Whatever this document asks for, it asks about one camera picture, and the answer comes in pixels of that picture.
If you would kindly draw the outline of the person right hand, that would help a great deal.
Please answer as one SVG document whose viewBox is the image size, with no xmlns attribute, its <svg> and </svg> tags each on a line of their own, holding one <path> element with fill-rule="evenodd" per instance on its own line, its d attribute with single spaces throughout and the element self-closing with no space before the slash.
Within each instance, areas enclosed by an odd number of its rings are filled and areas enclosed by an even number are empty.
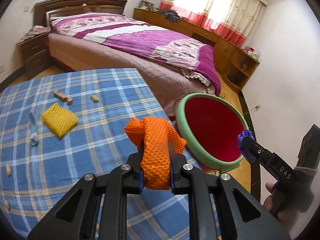
<svg viewBox="0 0 320 240">
<path fill-rule="evenodd" d="M 273 207 L 273 200 L 272 196 L 269 195 L 264 203 L 263 207 L 268 211 L 271 212 L 272 207 Z M 298 217 L 298 212 L 296 210 L 283 210 L 278 213 L 278 220 L 281 222 L 281 224 L 288 230 L 290 231 L 293 226 L 295 225 Z"/>
</svg>

